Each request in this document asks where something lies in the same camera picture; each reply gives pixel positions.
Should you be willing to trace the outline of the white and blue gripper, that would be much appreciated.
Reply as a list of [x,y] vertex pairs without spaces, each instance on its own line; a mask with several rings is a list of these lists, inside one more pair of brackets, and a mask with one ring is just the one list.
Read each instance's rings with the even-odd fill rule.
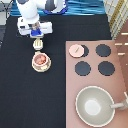
[[31,38],[42,38],[45,34],[53,32],[51,22],[36,22],[28,24],[23,17],[18,18],[18,31],[22,36],[29,35]]

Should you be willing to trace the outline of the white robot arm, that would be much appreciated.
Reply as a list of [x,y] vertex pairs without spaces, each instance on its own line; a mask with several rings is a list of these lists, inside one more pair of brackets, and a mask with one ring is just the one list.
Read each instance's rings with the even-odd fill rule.
[[43,37],[53,32],[51,22],[41,22],[38,10],[45,14],[63,14],[67,10],[66,0],[16,0],[21,16],[17,27],[22,36]]

